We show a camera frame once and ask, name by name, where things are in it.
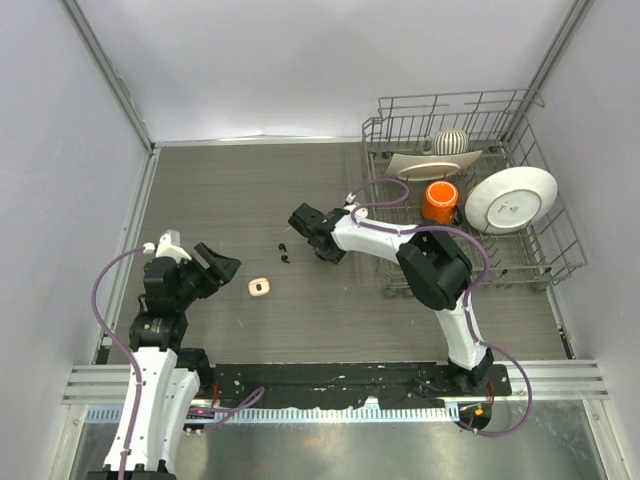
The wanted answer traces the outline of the beige earbud charging case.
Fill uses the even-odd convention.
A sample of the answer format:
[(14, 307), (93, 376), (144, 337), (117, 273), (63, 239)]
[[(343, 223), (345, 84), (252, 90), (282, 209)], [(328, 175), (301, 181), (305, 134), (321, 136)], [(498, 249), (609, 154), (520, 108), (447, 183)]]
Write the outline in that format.
[(267, 278), (257, 278), (248, 283), (248, 292), (251, 297), (261, 297), (267, 295), (271, 290), (270, 282)]

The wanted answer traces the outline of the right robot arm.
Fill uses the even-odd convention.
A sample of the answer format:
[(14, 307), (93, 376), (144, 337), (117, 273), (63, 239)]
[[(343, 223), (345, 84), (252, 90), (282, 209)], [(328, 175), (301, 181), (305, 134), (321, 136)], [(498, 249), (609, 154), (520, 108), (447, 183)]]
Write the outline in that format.
[(288, 224), (316, 256), (332, 264), (349, 252), (398, 265), (414, 298), (432, 310), (444, 333), (452, 390), (472, 395), (488, 381), (491, 347), (482, 338), (473, 307), (472, 264), (452, 238), (458, 231), (437, 223), (397, 225), (370, 220), (359, 206), (323, 213), (303, 203)]

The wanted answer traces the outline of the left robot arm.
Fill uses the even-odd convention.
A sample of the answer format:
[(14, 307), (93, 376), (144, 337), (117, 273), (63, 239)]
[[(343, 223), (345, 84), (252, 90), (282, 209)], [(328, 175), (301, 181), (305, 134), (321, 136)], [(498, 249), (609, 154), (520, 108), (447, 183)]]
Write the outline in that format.
[(90, 479), (173, 479), (174, 459), (193, 399), (205, 397), (214, 372), (207, 354), (182, 348), (186, 311), (227, 285), (241, 261), (207, 245), (189, 255), (170, 234), (157, 243), (130, 249), (150, 259), (144, 266), (140, 309), (123, 343), (108, 326), (104, 333), (130, 364), (128, 386), (116, 436), (103, 465)]

